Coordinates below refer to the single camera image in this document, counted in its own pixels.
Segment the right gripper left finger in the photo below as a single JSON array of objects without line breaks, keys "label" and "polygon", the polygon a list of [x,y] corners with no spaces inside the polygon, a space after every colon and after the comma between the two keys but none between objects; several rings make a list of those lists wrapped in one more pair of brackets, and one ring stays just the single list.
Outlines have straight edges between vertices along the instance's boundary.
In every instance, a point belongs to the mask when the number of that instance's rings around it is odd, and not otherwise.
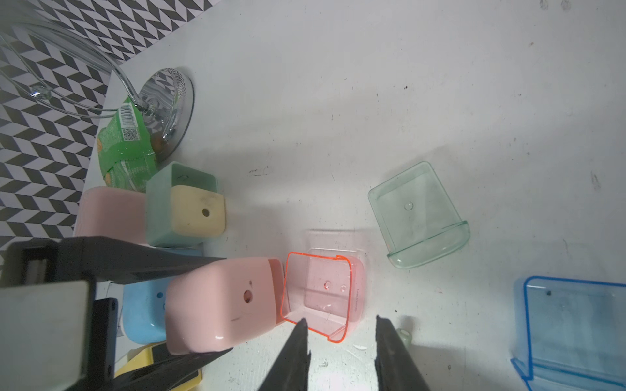
[{"label": "right gripper left finger", "polygon": [[311,364],[308,325],[301,319],[273,363],[259,391],[307,391]]}]

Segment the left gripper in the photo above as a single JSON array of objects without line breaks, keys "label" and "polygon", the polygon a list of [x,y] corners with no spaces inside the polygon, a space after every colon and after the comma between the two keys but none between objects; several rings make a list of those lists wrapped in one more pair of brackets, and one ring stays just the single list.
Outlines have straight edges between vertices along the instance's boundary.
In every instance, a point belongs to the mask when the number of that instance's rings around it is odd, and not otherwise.
[{"label": "left gripper", "polygon": [[157,280],[217,261],[104,236],[11,244],[1,273],[1,388],[174,389],[232,349],[175,356],[113,379],[118,303],[96,299],[96,282]]}]

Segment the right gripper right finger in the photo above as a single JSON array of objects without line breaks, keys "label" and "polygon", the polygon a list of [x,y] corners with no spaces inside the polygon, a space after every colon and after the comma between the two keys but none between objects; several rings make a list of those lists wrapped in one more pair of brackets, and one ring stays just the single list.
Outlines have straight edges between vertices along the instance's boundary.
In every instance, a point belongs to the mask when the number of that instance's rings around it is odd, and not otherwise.
[{"label": "right gripper right finger", "polygon": [[377,317],[375,337],[379,390],[430,390],[389,319]]}]

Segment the pink transparent tray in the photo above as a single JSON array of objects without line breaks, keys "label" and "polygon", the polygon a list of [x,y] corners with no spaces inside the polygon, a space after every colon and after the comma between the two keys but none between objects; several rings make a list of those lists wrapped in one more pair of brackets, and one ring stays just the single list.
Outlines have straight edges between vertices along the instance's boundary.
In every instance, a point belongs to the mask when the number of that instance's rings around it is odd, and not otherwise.
[{"label": "pink transparent tray", "polygon": [[280,315],[292,324],[305,319],[310,331],[340,344],[362,318],[366,283],[362,253],[356,250],[291,252],[285,262]]}]

